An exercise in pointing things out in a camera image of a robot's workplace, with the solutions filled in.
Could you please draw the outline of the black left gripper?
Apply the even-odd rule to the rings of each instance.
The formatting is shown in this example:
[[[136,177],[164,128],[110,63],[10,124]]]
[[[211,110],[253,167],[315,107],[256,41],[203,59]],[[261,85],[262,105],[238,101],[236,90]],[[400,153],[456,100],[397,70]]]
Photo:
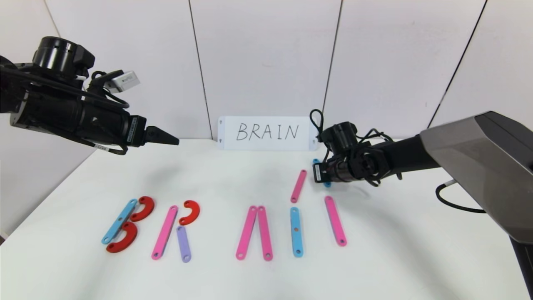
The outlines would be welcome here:
[[[93,148],[111,145],[138,148],[146,143],[179,145],[179,138],[158,127],[145,128],[146,119],[131,115],[110,101],[80,101],[80,140]]]

